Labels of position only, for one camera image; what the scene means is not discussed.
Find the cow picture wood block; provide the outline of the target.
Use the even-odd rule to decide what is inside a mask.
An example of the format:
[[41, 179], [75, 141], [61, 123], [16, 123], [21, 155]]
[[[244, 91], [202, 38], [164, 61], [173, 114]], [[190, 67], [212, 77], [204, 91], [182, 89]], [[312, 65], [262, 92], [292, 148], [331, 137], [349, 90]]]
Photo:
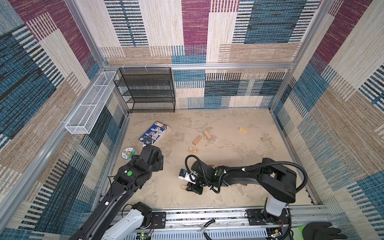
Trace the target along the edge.
[[189, 152], [191, 152], [191, 153], [198, 153], [199, 149], [195, 148], [195, 147], [189, 147]]

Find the plain wood block left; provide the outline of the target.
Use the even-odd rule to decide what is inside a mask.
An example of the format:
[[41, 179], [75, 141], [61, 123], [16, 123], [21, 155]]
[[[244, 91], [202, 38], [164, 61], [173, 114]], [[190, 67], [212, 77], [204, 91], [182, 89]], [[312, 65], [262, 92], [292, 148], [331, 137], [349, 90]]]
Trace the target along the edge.
[[194, 140], [193, 140], [193, 145], [197, 145], [200, 141], [201, 141], [201, 139], [202, 139], [203, 137], [202, 136], [197, 136]]

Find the plain wood block right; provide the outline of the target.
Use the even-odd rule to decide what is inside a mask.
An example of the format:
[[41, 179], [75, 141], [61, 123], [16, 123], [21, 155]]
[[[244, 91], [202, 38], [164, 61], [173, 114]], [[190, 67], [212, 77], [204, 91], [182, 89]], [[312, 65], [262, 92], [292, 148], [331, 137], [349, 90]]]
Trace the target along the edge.
[[207, 137], [208, 140], [210, 140], [212, 138], [212, 136], [210, 135], [210, 133], [208, 131], [203, 131], [203, 133]]

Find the black green gloved hand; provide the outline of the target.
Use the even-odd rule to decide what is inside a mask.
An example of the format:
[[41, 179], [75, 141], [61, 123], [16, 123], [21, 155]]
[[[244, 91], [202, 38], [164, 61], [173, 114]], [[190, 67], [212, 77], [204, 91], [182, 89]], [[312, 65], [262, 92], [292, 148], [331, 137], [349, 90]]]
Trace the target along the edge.
[[312, 222], [291, 229], [292, 240], [347, 240], [338, 228], [330, 222]]

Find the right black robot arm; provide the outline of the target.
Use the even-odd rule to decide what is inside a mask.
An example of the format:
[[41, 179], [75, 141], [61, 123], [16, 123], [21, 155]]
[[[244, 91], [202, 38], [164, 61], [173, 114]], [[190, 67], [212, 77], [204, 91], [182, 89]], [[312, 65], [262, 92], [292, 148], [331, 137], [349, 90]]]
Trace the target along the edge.
[[187, 181], [185, 190], [198, 195], [205, 187], [216, 194], [222, 187], [232, 185], [260, 185], [268, 193], [261, 213], [264, 222], [278, 220], [282, 222], [283, 209], [296, 202], [296, 193], [308, 182], [305, 169], [292, 162], [276, 162], [263, 158], [260, 163], [245, 167], [218, 166], [211, 167], [197, 156], [189, 155], [185, 159], [185, 169], [181, 169], [179, 179]]

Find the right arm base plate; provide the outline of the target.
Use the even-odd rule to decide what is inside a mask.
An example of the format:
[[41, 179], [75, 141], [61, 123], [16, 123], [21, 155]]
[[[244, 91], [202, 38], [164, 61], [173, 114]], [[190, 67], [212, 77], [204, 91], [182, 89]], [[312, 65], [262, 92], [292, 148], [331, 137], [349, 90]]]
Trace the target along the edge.
[[244, 216], [248, 219], [250, 226], [263, 226], [263, 225], [287, 225], [291, 222], [287, 209], [283, 209], [279, 217], [274, 215], [263, 215], [262, 208], [247, 209]]

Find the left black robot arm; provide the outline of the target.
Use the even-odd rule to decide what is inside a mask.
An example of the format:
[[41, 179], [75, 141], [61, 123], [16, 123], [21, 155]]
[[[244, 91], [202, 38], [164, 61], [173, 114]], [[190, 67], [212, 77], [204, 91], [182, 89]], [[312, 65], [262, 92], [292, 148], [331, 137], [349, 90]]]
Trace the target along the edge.
[[120, 167], [104, 196], [86, 222], [70, 237], [71, 240], [100, 240], [124, 204], [141, 189], [152, 172], [163, 169], [161, 149], [146, 145], [139, 155]]

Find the aluminium front rail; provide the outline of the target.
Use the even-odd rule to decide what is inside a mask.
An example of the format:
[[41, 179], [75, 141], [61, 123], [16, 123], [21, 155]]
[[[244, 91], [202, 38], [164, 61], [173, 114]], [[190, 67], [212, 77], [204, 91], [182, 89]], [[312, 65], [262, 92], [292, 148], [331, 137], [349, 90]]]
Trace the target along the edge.
[[[288, 240], [289, 228], [312, 222], [331, 222], [328, 209], [322, 205], [291, 206], [287, 225], [250, 226], [244, 216], [247, 209], [122, 209], [113, 219], [101, 240]], [[145, 229], [144, 217], [151, 212], [166, 212], [164, 229]]]

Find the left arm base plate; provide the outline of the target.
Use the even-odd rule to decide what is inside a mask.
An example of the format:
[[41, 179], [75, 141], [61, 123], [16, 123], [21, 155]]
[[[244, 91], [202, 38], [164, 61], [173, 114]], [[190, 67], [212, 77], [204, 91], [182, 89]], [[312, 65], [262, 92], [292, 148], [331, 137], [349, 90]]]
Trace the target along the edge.
[[145, 229], [164, 229], [166, 227], [166, 212], [151, 212], [144, 217], [142, 227]]

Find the blue comic book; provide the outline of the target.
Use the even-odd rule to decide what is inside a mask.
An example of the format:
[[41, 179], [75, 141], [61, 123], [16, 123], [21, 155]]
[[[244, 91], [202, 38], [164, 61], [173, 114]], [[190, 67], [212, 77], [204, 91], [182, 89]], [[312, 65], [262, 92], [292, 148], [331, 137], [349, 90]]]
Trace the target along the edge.
[[152, 137], [153, 145], [156, 146], [162, 138], [171, 130], [171, 127], [161, 122], [155, 122], [140, 138], [139, 141], [143, 143], [144, 138]]

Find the far wood block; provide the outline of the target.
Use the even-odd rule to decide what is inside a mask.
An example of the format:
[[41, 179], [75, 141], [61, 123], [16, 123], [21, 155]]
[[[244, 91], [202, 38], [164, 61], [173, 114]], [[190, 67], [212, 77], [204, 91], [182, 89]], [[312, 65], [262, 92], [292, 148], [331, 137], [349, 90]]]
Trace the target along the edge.
[[239, 131], [242, 133], [245, 133], [245, 134], [247, 134], [249, 132], [247, 129], [244, 129], [242, 127], [239, 128]]

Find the plain wood block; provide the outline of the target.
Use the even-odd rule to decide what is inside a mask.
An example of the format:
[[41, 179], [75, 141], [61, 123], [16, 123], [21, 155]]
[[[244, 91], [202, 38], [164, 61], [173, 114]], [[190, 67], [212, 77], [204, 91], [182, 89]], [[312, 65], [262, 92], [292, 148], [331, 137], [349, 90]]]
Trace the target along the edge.
[[200, 141], [201, 141], [201, 139], [202, 139], [203, 137], [202, 136], [197, 136], [194, 140], [193, 140], [193, 145], [197, 145]]
[[212, 138], [212, 136], [210, 135], [210, 133], [208, 131], [203, 131], [203, 133], [207, 137], [208, 140], [210, 140]]

